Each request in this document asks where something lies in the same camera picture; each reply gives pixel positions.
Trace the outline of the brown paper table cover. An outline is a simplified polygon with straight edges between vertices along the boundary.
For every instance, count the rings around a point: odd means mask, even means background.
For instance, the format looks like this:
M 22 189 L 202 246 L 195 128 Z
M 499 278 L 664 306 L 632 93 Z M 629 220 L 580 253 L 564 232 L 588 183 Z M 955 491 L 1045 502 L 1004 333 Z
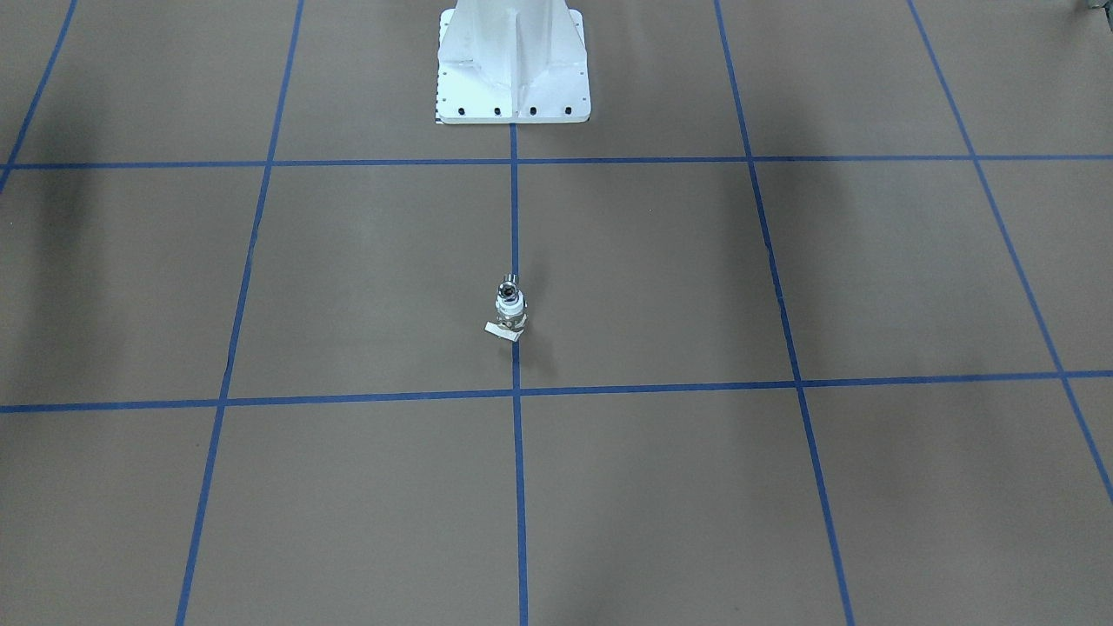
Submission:
M 449 7 L 4 1 L 4 625 L 1109 625 L 1103 8 Z

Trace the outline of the small metal pipe fitting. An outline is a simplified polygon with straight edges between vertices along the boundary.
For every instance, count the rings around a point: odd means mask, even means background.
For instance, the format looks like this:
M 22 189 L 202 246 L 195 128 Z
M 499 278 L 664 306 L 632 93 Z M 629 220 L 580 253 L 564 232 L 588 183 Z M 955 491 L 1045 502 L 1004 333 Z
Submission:
M 498 299 L 501 301 L 514 301 L 518 299 L 518 274 L 509 273 L 498 285 Z

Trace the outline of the white PPR valve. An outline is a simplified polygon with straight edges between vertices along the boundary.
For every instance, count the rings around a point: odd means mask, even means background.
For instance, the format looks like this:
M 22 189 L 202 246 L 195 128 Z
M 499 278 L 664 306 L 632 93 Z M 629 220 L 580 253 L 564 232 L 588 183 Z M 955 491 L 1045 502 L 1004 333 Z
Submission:
M 487 321 L 484 331 L 492 336 L 504 338 L 506 341 L 516 342 L 523 336 L 528 321 L 526 296 L 521 290 L 514 290 L 512 294 L 505 296 L 499 290 L 496 296 L 496 317 Z

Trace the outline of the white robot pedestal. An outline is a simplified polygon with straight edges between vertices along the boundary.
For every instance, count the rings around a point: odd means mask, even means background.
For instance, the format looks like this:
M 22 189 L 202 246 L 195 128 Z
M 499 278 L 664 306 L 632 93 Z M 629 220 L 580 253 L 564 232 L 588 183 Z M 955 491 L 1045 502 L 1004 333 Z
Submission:
M 439 27 L 437 123 L 591 118 L 584 19 L 564 1 L 457 1 Z

